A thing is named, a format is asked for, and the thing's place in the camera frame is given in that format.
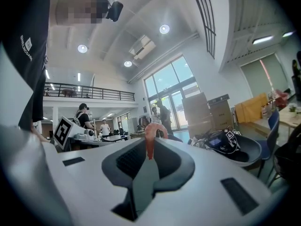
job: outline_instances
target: black cap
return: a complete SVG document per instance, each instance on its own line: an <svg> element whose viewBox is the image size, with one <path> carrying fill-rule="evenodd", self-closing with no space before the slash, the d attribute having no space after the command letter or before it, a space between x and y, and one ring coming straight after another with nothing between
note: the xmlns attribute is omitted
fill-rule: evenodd
<svg viewBox="0 0 301 226"><path fill-rule="evenodd" d="M87 108L87 110L89 110L89 107L87 106L87 104L81 103L80 106L79 106L79 109L82 110L82 109L85 109L85 108Z"/></svg>

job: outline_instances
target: fluorescent light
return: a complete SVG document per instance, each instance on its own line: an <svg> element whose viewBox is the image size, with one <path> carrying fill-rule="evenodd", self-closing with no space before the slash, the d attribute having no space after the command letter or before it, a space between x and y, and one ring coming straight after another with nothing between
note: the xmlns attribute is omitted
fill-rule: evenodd
<svg viewBox="0 0 301 226"><path fill-rule="evenodd" d="M50 79L49 74L48 74L48 71L45 70L45 72L46 72L46 77L47 77L47 79Z"/></svg>
<svg viewBox="0 0 301 226"><path fill-rule="evenodd" d="M167 34L168 32L169 32L169 26L167 24L164 24L160 27L161 34Z"/></svg>
<svg viewBox="0 0 301 226"><path fill-rule="evenodd" d="M273 36L267 36L267 37L264 37L264 38L260 38L260 39L256 39L253 41L253 44L257 44L257 43L262 43L262 42L265 42L265 41L269 41L273 38Z"/></svg>
<svg viewBox="0 0 301 226"><path fill-rule="evenodd" d="M126 62L124 62L124 66L125 67L131 67L132 66L132 62L131 61L126 61Z"/></svg>
<svg viewBox="0 0 301 226"><path fill-rule="evenodd" d="M294 33L294 31L293 32L286 32L285 34L282 35L282 37L291 36L293 33Z"/></svg>

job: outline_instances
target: stacked cardboard boxes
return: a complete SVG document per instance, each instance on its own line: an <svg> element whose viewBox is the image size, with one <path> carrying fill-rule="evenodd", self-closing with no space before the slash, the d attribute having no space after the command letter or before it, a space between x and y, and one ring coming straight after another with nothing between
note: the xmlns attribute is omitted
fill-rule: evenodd
<svg viewBox="0 0 301 226"><path fill-rule="evenodd" d="M214 120L204 93L182 100L190 138L208 130L214 131Z"/></svg>
<svg viewBox="0 0 301 226"><path fill-rule="evenodd" d="M226 129L228 126L233 127L233 118L228 99L230 99L229 95L226 94L208 101L216 130Z"/></svg>

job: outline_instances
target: black slot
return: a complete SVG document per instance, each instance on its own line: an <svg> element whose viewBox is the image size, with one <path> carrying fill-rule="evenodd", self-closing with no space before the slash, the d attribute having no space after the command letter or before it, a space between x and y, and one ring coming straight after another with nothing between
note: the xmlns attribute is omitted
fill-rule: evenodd
<svg viewBox="0 0 301 226"><path fill-rule="evenodd" d="M76 157L76 158L73 158L73 159L65 160L65 161L63 161L63 163L67 167L67 166L70 166L72 164L79 163L81 161L85 161L85 159L83 159L82 157Z"/></svg>
<svg viewBox="0 0 301 226"><path fill-rule="evenodd" d="M221 183L242 215L251 212L258 206L258 203L234 178L223 179Z"/></svg>

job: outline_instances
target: recessed ceiling light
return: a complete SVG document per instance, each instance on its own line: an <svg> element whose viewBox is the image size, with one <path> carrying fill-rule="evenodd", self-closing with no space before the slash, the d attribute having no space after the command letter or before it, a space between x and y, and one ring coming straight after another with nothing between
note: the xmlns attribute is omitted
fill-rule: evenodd
<svg viewBox="0 0 301 226"><path fill-rule="evenodd" d="M88 51L88 48L86 47L86 45L84 44L80 44L78 47L77 47L77 50L80 52L80 53L86 53Z"/></svg>
<svg viewBox="0 0 301 226"><path fill-rule="evenodd" d="M286 32L285 34L282 35L282 37L291 36L293 33L294 33L294 31L293 32Z"/></svg>
<svg viewBox="0 0 301 226"><path fill-rule="evenodd" d="M131 67L132 66L132 62L131 61L126 61L126 62L124 62L124 66L125 67Z"/></svg>
<svg viewBox="0 0 301 226"><path fill-rule="evenodd" d="M46 77L47 77L47 79L50 79L49 74L48 74L48 71L45 70L45 72L46 72Z"/></svg>
<svg viewBox="0 0 301 226"><path fill-rule="evenodd" d="M169 26L167 24L164 24L160 27L160 33L161 34L166 34L169 32Z"/></svg>
<svg viewBox="0 0 301 226"><path fill-rule="evenodd" d="M253 41L253 44L257 44L257 43L262 43L262 42L265 42L265 41L269 41L273 38L273 36L267 36L267 37L263 37L263 38L260 38L260 39L256 39Z"/></svg>

